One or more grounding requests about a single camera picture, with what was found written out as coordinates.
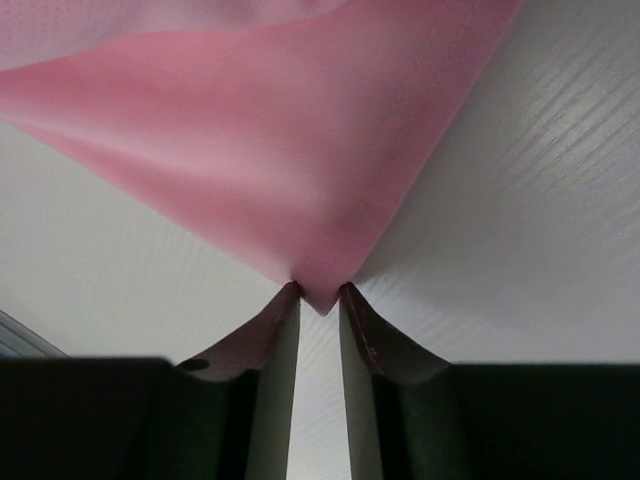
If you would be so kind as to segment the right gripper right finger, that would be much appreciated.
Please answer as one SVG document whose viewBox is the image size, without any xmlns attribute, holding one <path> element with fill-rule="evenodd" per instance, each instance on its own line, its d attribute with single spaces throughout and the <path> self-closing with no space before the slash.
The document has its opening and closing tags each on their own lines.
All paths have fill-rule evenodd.
<svg viewBox="0 0 640 480">
<path fill-rule="evenodd" d="M 449 363 L 385 320 L 351 282 L 339 289 L 339 338 L 352 477 L 415 479 L 400 394 Z"/>
</svg>

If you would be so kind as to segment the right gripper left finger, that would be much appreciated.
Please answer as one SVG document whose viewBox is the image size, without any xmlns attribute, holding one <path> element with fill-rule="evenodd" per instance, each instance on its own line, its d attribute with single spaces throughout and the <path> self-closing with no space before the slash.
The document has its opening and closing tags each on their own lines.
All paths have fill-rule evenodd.
<svg viewBox="0 0 640 480">
<path fill-rule="evenodd" d="M 226 387 L 218 479 L 286 477 L 302 288 L 285 284 L 251 320 L 177 368 Z"/>
</svg>

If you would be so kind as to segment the pink t shirt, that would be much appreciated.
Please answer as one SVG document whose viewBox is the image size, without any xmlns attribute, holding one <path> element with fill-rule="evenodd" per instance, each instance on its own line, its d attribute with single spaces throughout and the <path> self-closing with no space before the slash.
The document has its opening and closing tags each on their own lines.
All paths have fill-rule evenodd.
<svg viewBox="0 0 640 480">
<path fill-rule="evenodd" d="M 328 311 L 516 1 L 5 1 L 1 118 Z"/>
</svg>

